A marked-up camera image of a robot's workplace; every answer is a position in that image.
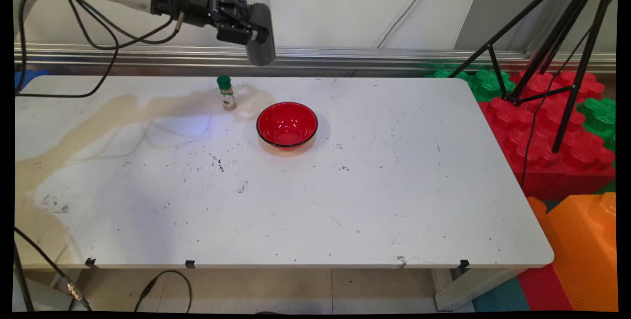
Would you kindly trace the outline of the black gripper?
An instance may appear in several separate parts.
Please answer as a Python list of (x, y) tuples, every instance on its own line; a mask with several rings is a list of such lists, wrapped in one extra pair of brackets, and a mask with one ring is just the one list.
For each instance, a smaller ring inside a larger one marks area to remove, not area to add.
[(152, 0), (152, 14), (167, 14), (196, 27), (217, 24), (217, 40), (249, 45), (272, 42), (271, 11), (264, 3), (245, 0)]

